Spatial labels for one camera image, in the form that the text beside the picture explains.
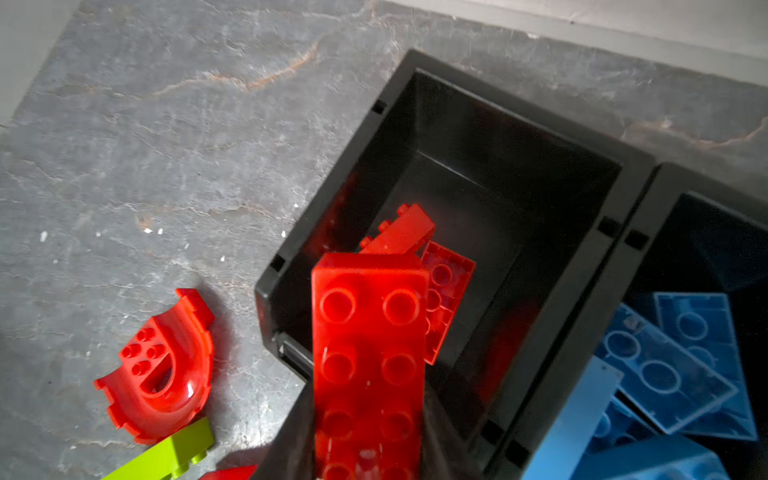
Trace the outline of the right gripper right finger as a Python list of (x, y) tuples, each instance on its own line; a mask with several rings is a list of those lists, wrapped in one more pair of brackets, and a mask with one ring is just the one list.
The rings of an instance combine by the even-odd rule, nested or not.
[(421, 478), (481, 480), (467, 447), (455, 430), (434, 389), (427, 384), (422, 409)]

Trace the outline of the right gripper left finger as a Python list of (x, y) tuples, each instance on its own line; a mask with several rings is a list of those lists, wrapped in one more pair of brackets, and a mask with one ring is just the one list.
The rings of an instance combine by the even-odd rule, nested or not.
[(314, 434), (314, 391), (307, 383), (251, 479), (314, 479)]

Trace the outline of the green lego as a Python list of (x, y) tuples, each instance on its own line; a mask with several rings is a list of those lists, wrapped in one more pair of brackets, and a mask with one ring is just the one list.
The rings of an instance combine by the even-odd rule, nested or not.
[(104, 480), (178, 479), (191, 465), (205, 459), (213, 444), (210, 422), (203, 417), (146, 450)]

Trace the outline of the red arch lego piece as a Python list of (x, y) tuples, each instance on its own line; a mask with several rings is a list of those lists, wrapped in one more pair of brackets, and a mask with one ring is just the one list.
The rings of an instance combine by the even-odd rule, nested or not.
[(94, 381), (113, 425), (141, 445), (156, 444), (191, 423), (211, 389), (215, 315), (198, 290), (176, 291), (178, 302), (154, 315), (119, 351), (121, 365)]

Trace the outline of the red lego brick stack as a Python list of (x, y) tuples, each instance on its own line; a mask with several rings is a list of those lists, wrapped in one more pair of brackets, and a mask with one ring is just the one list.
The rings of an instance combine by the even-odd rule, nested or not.
[(428, 285), (413, 254), (327, 253), (313, 268), (318, 478), (418, 478)]

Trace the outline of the red long lego brick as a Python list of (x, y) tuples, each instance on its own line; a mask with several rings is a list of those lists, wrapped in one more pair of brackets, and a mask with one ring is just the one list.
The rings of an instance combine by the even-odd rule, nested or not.
[(361, 254), (415, 254), (428, 243), (436, 225), (418, 204), (403, 204), (397, 213), (397, 219), (378, 226), (378, 236), (361, 240)]

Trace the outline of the left black storage bin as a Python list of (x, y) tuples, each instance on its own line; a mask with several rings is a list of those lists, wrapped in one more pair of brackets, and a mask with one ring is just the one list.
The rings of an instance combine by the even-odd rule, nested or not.
[(656, 160), (408, 52), (255, 287), (265, 347), (311, 375), (310, 272), (402, 204), (475, 272), (427, 378), (473, 454), (504, 440)]

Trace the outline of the black storage bin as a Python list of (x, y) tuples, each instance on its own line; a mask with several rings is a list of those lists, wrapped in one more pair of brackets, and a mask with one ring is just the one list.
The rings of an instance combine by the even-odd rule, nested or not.
[(408, 52), (255, 287), (265, 347), (311, 375), (310, 272), (402, 204), (475, 272), (427, 378), (473, 454), (504, 440), (656, 160)]
[(767, 206), (713, 179), (664, 164), (575, 321), (555, 343), (541, 382), (485, 466), (487, 478), (523, 479), (590, 359), (598, 358), (595, 351), (620, 304), (661, 330), (652, 297), (656, 292), (728, 295), (758, 439), (687, 435), (683, 428), (666, 434), (619, 390), (620, 384), (613, 397), (651, 426), (655, 437), (684, 436), (714, 452), (729, 479), (766, 477)]

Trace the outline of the right black storage bin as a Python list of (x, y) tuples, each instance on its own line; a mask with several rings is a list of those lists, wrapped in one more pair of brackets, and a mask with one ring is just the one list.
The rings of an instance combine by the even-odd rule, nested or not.
[(714, 452), (729, 479), (766, 477), (767, 206), (713, 179), (664, 164), (575, 321), (555, 343), (541, 382), (485, 466), (487, 478), (523, 479), (590, 359), (598, 358), (595, 351), (620, 304), (661, 330), (652, 297), (656, 292), (728, 295), (758, 439), (687, 435), (683, 428), (666, 434), (619, 390), (620, 384), (613, 397), (651, 426), (655, 437), (684, 436)]

